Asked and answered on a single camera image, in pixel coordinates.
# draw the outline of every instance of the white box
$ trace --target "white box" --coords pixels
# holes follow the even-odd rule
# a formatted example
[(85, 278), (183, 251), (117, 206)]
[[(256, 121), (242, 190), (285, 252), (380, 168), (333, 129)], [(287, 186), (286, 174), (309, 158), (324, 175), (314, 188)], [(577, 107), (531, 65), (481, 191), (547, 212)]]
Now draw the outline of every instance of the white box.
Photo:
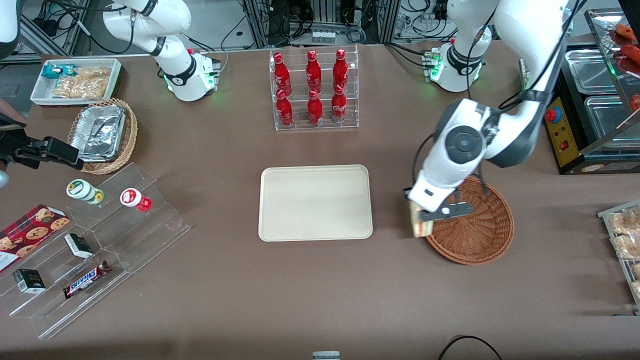
[[(109, 82), (107, 83), (107, 88), (104, 92), (104, 96), (102, 99), (110, 99), (113, 95), (113, 90), (116, 87), (116, 82), (118, 80), (118, 75), (120, 73), (120, 68), (122, 65), (120, 62), (113, 58), (91, 58), (91, 59), (75, 59), (75, 58), (67, 58), (67, 59), (56, 59), (56, 60), (47, 60), (44, 62), (43, 68), (45, 65), (75, 65), (78, 67), (105, 67), (111, 69), (111, 74), (109, 75)], [(87, 105), (98, 102), (99, 100), (89, 100), (89, 99), (63, 99), (59, 97), (53, 97), (53, 89), (56, 88), (56, 84), (58, 83), (58, 79), (49, 79), (45, 78), (38, 74), (38, 80), (36, 81), (36, 86), (34, 86), (33, 91), (31, 93), (31, 101), (34, 104), (41, 106), (73, 106), (73, 105)]]

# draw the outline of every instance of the small bottle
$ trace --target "small bottle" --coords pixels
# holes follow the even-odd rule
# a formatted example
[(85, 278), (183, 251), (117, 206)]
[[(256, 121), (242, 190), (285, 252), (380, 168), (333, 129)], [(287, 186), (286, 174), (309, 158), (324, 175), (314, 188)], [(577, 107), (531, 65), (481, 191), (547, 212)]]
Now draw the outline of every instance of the small bottle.
[(104, 192), (94, 188), (88, 181), (76, 179), (67, 185), (67, 195), (86, 201), (89, 205), (96, 205), (104, 199)]
[(278, 110), (278, 117), (280, 117), (280, 123), (284, 127), (293, 126), (293, 111), (291, 110), (291, 103), (285, 96), (284, 90), (278, 89), (276, 91), (276, 109)]
[(333, 64), (333, 88), (335, 85), (342, 85), (342, 89), (347, 88), (347, 72), (349, 65), (347, 64), (347, 53), (344, 49), (338, 49), (335, 52), (335, 64)]
[(282, 54), (275, 53), (273, 55), (273, 61), (276, 63), (276, 67), (273, 70), (273, 75), (276, 78), (276, 85), (279, 89), (284, 90), (285, 96), (291, 95), (291, 77), (289, 76), (289, 69), (282, 61)]
[(148, 197), (134, 188), (128, 188), (120, 195), (120, 202), (128, 208), (136, 208), (141, 213), (146, 213), (153, 205)]
[(307, 84), (309, 89), (322, 92), (322, 70), (317, 61), (315, 50), (309, 50), (307, 53)]
[(333, 91), (335, 94), (331, 98), (331, 119), (334, 123), (341, 124), (347, 115), (347, 97), (344, 96), (342, 85), (335, 85)]
[(309, 90), (309, 102), (307, 103), (309, 111), (309, 124), (313, 127), (322, 126), (322, 103), (318, 99), (318, 92)]

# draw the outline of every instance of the acrylic bottle rack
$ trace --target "acrylic bottle rack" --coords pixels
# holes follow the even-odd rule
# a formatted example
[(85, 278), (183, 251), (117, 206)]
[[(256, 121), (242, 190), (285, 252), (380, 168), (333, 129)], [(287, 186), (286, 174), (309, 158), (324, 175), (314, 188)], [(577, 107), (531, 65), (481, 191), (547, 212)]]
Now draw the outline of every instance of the acrylic bottle rack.
[[(344, 49), (346, 60), (349, 66), (347, 71), (348, 81), (344, 95), (347, 98), (346, 118), (343, 123), (337, 124), (331, 120), (331, 98), (333, 97), (333, 64), (335, 63), (335, 52)], [(309, 124), (307, 113), (307, 101), (309, 100), (309, 87), (307, 85), (307, 53), (301, 52), (296, 47), (271, 50), (269, 54), (269, 76), (271, 77), (271, 102), (273, 103), (273, 118), (276, 130), (300, 130), (300, 129), (340, 129), (347, 127), (358, 127), (360, 124), (360, 112), (358, 108), (358, 48), (356, 46), (323, 46), (315, 47), (317, 61), (322, 69), (322, 91), (319, 99), (323, 105), (323, 125), (313, 127)], [(283, 127), (278, 117), (276, 109), (276, 90), (273, 71), (275, 62), (273, 54), (282, 53), (285, 65), (289, 68), (291, 77), (292, 94), (289, 96), (291, 108), (293, 110), (294, 124), (292, 127)]]
[[(164, 200), (155, 181), (130, 163), (96, 186), (105, 195), (100, 204), (76, 201), (69, 206), (68, 215), (73, 222), (0, 275), (0, 297), (10, 316), (30, 318), (40, 339), (51, 338), (189, 231), (191, 227)], [(136, 188), (151, 198), (151, 209), (141, 213), (121, 205), (120, 194), (126, 188)], [(74, 256), (64, 239), (68, 233), (84, 236), (93, 256)], [(111, 271), (65, 299), (62, 289), (104, 260)], [(47, 289), (39, 294), (21, 293), (13, 279), (18, 268), (38, 270)]]

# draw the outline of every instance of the small box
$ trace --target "small box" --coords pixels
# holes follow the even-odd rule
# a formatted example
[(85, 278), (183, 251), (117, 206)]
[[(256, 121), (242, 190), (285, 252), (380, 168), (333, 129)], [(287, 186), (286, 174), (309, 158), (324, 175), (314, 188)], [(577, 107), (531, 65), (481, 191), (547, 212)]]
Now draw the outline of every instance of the small box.
[(74, 233), (66, 234), (65, 241), (75, 256), (87, 259), (93, 255), (93, 250), (82, 236)]
[(47, 289), (37, 270), (18, 269), (13, 273), (13, 278), (21, 293), (39, 294)]
[(0, 231), (0, 273), (69, 222), (62, 211), (38, 205)]

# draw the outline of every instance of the white tray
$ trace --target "white tray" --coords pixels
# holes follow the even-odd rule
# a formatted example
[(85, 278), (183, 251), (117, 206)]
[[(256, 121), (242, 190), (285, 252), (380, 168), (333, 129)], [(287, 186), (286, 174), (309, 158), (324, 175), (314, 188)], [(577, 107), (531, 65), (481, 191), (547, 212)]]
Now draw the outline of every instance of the white tray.
[(267, 168), (260, 182), (263, 241), (366, 239), (373, 232), (362, 165)]
[(48, 64), (61, 64), (61, 65), (75, 65), (78, 67), (105, 67), (111, 69), (109, 75), (109, 82), (107, 82), (107, 88), (104, 91), (102, 99), (88, 100), (88, 99), (62, 99), (59, 97), (53, 97), (53, 89), (58, 84), (58, 79), (45, 78), (38, 74), (36, 85), (33, 87), (31, 93), (31, 101), (34, 104), (40, 106), (74, 106), (74, 105), (88, 105), (101, 100), (110, 99), (113, 95), (113, 90), (116, 87), (118, 81), (118, 75), (122, 65), (120, 62), (113, 58), (88, 58), (88, 59), (57, 59), (47, 60), (42, 67), (44, 68)]

